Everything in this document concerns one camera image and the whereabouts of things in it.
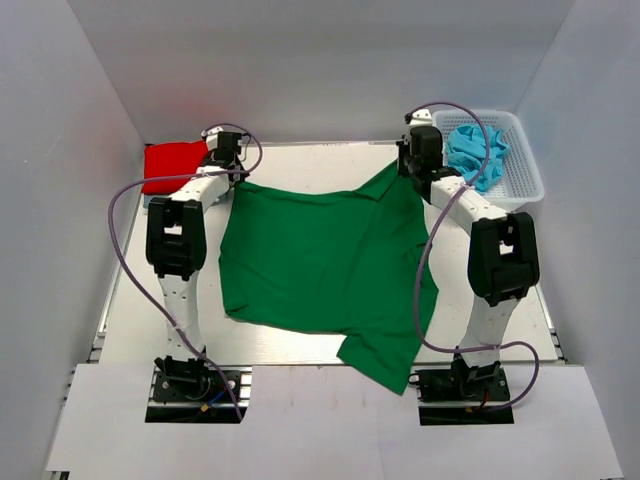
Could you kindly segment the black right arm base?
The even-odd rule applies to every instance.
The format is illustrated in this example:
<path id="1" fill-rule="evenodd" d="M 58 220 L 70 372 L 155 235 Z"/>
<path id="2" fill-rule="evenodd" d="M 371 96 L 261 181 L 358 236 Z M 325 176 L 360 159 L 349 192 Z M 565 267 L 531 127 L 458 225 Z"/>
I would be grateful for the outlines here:
<path id="1" fill-rule="evenodd" d="M 505 372 L 493 379 L 462 386 L 445 369 L 419 369 L 409 374 L 408 385 L 418 397 L 421 426 L 481 426 L 514 423 L 512 408 L 493 411 L 511 400 Z"/>

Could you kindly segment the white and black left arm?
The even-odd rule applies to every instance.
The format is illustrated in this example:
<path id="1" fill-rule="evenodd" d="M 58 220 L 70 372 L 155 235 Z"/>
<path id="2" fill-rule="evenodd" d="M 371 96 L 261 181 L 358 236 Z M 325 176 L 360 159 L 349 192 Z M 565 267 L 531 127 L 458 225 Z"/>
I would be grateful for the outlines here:
<path id="1" fill-rule="evenodd" d="M 246 178 L 237 155 L 209 156 L 179 190 L 148 205 L 146 258 L 157 275 L 167 321 L 167 355 L 196 359 L 206 350 L 199 328 L 197 280 L 205 263 L 205 212 Z"/>

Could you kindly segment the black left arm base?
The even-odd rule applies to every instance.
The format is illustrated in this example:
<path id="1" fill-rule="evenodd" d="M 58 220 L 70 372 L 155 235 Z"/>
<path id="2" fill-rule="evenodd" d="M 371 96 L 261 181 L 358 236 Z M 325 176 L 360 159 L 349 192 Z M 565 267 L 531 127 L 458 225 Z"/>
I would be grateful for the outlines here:
<path id="1" fill-rule="evenodd" d="M 240 424 L 220 375 L 210 370 L 201 384 L 178 380 L 156 369 L 145 413 L 148 424 Z"/>

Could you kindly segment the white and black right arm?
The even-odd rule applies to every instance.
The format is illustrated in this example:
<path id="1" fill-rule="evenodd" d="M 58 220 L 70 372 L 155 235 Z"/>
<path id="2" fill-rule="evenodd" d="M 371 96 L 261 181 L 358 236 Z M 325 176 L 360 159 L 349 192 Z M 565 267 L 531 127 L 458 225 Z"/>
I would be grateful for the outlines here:
<path id="1" fill-rule="evenodd" d="M 539 281 L 534 220 L 489 202 L 443 166 L 439 155 L 401 153 L 398 172 L 469 236 L 467 278 L 474 301 L 465 335 L 454 351 L 464 365 L 453 371 L 451 384 L 459 396 L 472 399 L 488 385 L 484 368 L 500 360 L 513 311 Z"/>

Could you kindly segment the green t-shirt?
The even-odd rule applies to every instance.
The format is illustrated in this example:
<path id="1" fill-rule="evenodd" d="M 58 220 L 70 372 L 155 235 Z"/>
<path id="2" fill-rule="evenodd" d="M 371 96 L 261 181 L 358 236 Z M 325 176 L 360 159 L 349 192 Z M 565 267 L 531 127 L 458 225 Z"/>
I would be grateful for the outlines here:
<path id="1" fill-rule="evenodd" d="M 402 394 L 439 293 L 420 265 L 426 240 L 422 200 L 394 165 L 325 194 L 243 183 L 220 245 L 224 311 L 340 334 L 343 363 Z"/>

